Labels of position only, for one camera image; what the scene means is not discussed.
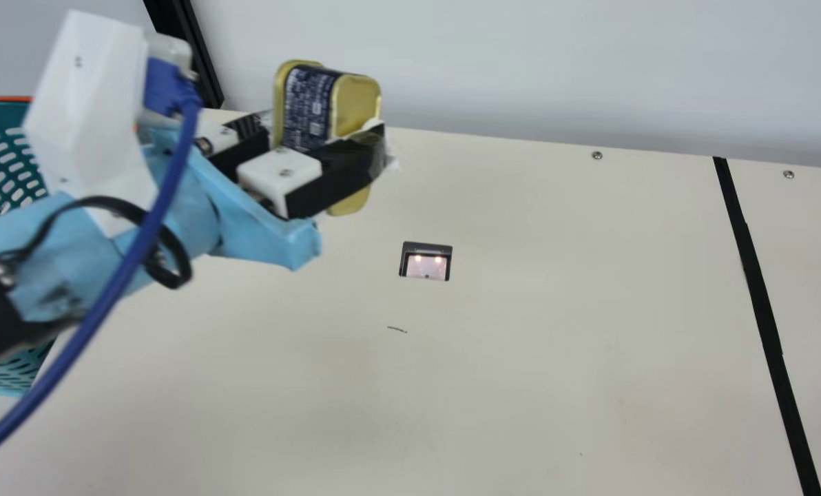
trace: black cable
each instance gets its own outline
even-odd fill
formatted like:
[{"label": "black cable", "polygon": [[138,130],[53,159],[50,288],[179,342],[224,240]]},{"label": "black cable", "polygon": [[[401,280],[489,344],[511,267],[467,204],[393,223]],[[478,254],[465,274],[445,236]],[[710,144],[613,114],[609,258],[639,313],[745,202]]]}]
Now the black cable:
[{"label": "black cable", "polygon": [[[102,208],[104,210],[108,210],[112,214],[116,214],[116,216],[120,216],[136,226],[140,226],[144,222],[144,218],[147,216],[147,211],[142,207],[138,207],[137,205],[129,203],[126,200],[121,200],[120,198],[90,196],[87,198],[82,198],[82,200],[72,201],[71,203],[68,203],[67,205],[49,214],[49,216],[46,217],[46,220],[40,224],[40,227],[37,232],[34,233],[30,241],[23,247],[16,248],[14,250],[2,251],[0,253],[0,263],[4,264],[6,267],[9,267],[13,271],[16,270],[20,264],[30,258],[34,251],[43,244],[46,236],[49,236],[49,231],[52,230],[55,220],[58,220],[58,217],[61,216],[61,214],[64,214],[65,211],[73,210],[74,208],[84,207]],[[164,248],[172,254],[175,267],[177,268],[177,273],[164,267],[164,256],[158,246],[160,242]],[[187,255],[187,250],[184,249],[184,245],[181,244],[178,236],[175,236],[174,232],[172,232],[172,230],[165,225],[161,226],[159,229],[158,244],[153,245],[152,248],[150,248],[150,253],[148,256],[144,258],[144,271],[148,273],[148,276],[150,276],[151,279],[159,282],[162,286],[166,286],[166,288],[180,288],[193,277],[193,267],[190,265],[190,257]]]}]

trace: can label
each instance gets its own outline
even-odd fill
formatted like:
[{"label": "can label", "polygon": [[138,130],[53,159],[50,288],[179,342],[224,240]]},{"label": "can label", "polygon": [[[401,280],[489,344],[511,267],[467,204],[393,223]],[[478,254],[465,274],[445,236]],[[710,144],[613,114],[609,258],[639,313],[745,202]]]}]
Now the can label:
[{"label": "can label", "polygon": [[285,78],[282,145],[308,152],[331,137],[331,92],[342,76],[336,70],[300,65]]}]

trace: screw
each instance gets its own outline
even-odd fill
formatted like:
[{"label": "screw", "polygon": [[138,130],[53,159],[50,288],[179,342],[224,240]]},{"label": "screw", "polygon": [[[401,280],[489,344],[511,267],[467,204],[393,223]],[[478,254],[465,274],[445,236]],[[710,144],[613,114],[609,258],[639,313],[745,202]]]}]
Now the screw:
[{"label": "screw", "polygon": [[11,289],[16,285],[16,277],[6,264],[0,262],[0,283],[4,288]]}]

